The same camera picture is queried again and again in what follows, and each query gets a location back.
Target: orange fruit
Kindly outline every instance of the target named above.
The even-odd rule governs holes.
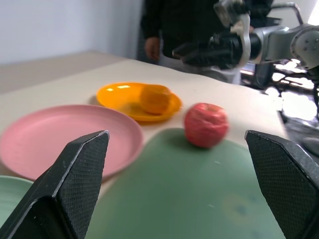
[[[141,107],[151,114],[163,114],[169,107],[171,91],[161,85],[146,85],[140,96]]]

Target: green plate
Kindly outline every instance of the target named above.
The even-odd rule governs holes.
[[[29,180],[0,176],[0,227],[31,187]]]
[[[86,239],[284,239],[250,153],[162,131],[98,202]]]

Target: person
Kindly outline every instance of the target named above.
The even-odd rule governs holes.
[[[225,31],[214,11],[218,0],[146,0],[141,27],[148,58],[159,65],[187,73],[205,75],[228,83],[240,84],[240,69],[212,70],[187,66],[172,51],[187,42],[208,40]],[[273,0],[246,0],[247,4],[266,4]]]

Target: red apple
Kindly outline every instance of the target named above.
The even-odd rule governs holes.
[[[225,137],[229,125],[223,108],[198,103],[186,113],[184,127],[185,136],[190,143],[198,147],[210,148]]]

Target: hand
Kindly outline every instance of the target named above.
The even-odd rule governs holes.
[[[160,39],[158,37],[149,37],[144,46],[148,58],[158,61],[160,58]]]

